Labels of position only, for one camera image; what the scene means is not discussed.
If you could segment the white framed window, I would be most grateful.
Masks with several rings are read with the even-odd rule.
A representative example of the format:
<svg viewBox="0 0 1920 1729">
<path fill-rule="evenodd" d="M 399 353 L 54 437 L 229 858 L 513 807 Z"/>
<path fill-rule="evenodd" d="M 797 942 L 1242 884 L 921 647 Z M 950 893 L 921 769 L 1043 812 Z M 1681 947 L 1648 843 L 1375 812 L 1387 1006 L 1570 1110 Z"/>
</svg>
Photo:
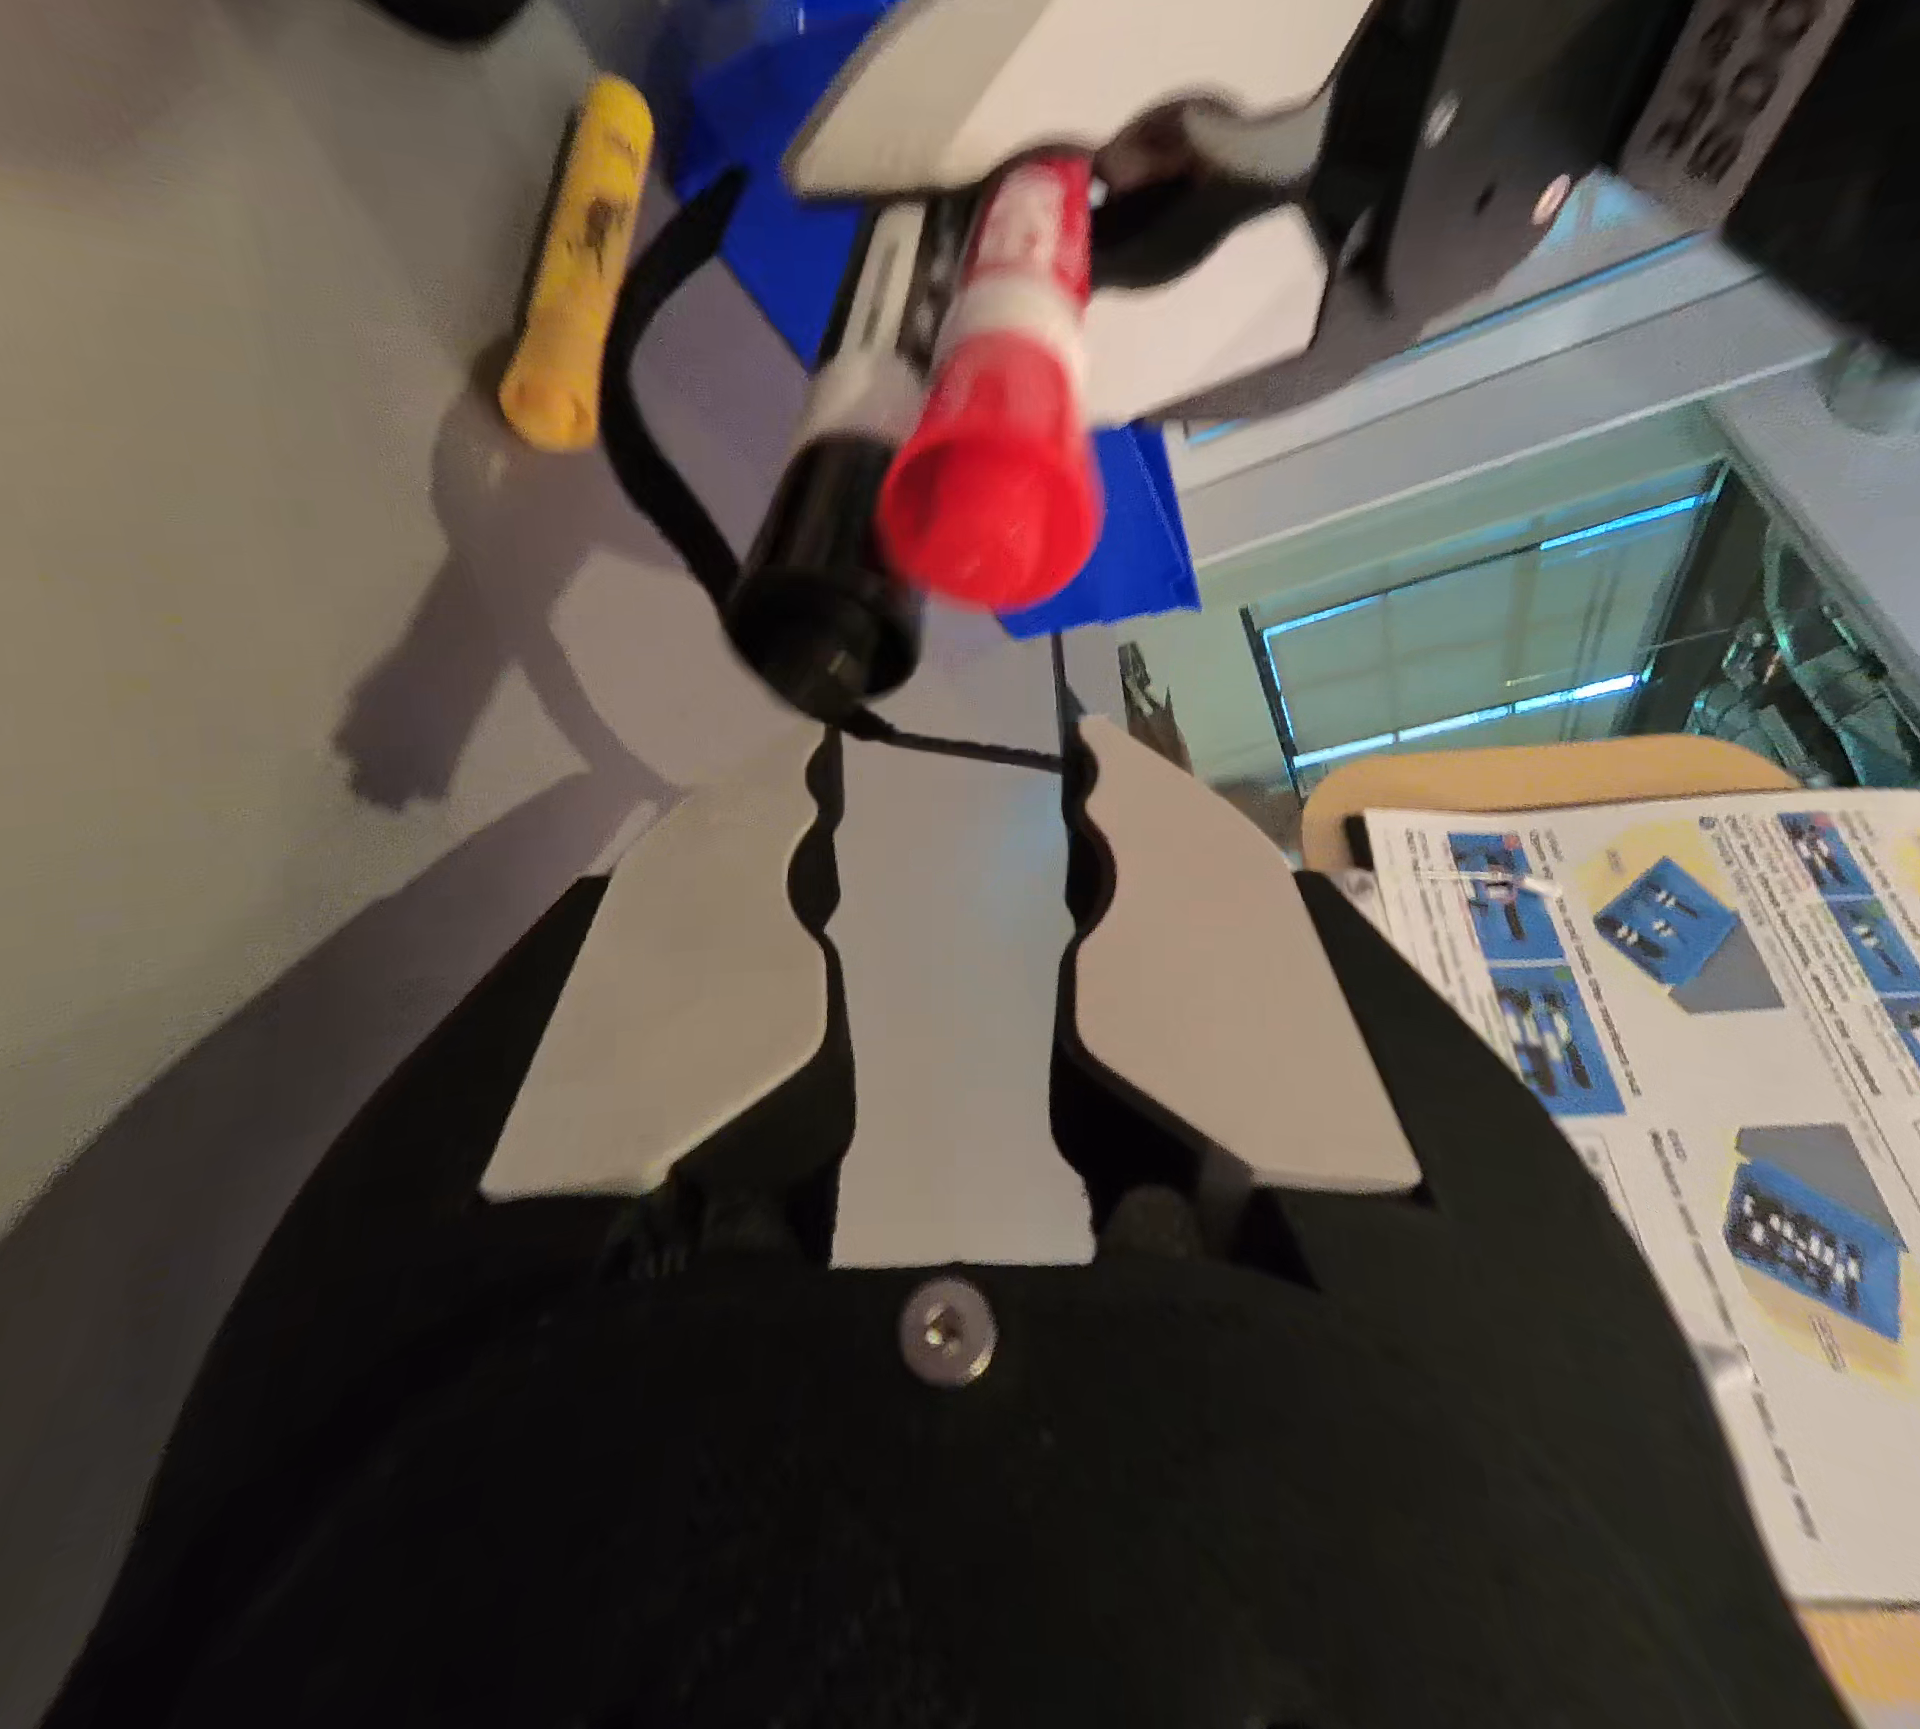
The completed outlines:
<svg viewBox="0 0 1920 1729">
<path fill-rule="evenodd" d="M 1280 776 L 1411 748 L 1607 736 L 1670 647 L 1725 453 L 1556 500 L 1242 608 Z"/>
</svg>

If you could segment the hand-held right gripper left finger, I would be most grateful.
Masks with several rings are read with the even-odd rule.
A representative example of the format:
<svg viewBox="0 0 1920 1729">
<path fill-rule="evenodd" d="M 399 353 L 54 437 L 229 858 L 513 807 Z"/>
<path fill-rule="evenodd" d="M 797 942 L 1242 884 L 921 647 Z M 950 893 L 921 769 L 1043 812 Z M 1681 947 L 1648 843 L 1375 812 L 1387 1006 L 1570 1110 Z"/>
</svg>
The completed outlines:
<svg viewBox="0 0 1920 1729">
<path fill-rule="evenodd" d="M 485 1205 L 647 1195 L 831 1054 L 842 955 L 842 730 L 790 726 L 606 869 Z"/>
</svg>

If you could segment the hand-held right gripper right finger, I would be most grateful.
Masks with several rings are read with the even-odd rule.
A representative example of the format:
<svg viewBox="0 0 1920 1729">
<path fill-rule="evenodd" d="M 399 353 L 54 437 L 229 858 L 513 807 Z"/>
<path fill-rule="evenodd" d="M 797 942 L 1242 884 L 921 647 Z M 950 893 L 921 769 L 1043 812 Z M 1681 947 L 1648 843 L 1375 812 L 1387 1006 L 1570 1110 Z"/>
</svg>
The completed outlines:
<svg viewBox="0 0 1920 1729">
<path fill-rule="evenodd" d="M 1110 718 L 1074 719 L 1090 923 L 1087 1059 L 1255 1186 L 1406 1195 L 1416 1148 L 1280 843 Z"/>
</svg>

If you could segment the red dry erase marker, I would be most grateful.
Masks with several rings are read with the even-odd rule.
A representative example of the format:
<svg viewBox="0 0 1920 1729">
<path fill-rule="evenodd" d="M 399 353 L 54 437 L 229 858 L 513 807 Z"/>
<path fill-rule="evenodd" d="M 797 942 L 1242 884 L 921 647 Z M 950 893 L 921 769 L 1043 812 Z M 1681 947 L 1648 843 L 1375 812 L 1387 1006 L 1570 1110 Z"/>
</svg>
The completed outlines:
<svg viewBox="0 0 1920 1729">
<path fill-rule="evenodd" d="M 921 427 L 881 485 L 881 551 L 921 590 L 1017 617 L 1090 560 L 1110 505 L 1087 303 L 1090 155 L 1022 155 L 981 199 Z"/>
</svg>

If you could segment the yellow marker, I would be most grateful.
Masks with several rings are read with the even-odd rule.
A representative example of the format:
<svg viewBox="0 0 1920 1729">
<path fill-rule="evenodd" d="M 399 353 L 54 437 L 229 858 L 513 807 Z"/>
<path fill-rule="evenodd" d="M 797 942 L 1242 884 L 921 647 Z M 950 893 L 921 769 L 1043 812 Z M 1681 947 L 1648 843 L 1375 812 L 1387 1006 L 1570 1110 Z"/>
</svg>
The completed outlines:
<svg viewBox="0 0 1920 1729">
<path fill-rule="evenodd" d="M 498 415 L 535 453 L 598 443 L 612 311 L 632 265 L 647 162 L 653 114 L 646 90 L 598 74 L 570 115 L 526 311 L 498 376 Z"/>
</svg>

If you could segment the black dry erase marker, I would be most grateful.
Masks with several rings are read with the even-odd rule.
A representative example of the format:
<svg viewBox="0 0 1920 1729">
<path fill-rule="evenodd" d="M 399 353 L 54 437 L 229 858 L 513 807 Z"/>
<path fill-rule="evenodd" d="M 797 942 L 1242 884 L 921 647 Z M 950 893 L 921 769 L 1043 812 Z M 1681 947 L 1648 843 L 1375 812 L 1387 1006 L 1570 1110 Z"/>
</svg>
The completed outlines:
<svg viewBox="0 0 1920 1729">
<path fill-rule="evenodd" d="M 781 490 L 724 604 L 760 688 L 846 730 L 868 730 L 874 700 L 923 652 L 923 589 L 881 551 L 881 485 L 923 415 L 950 268 L 950 218 L 937 199 L 874 204 Z"/>
</svg>

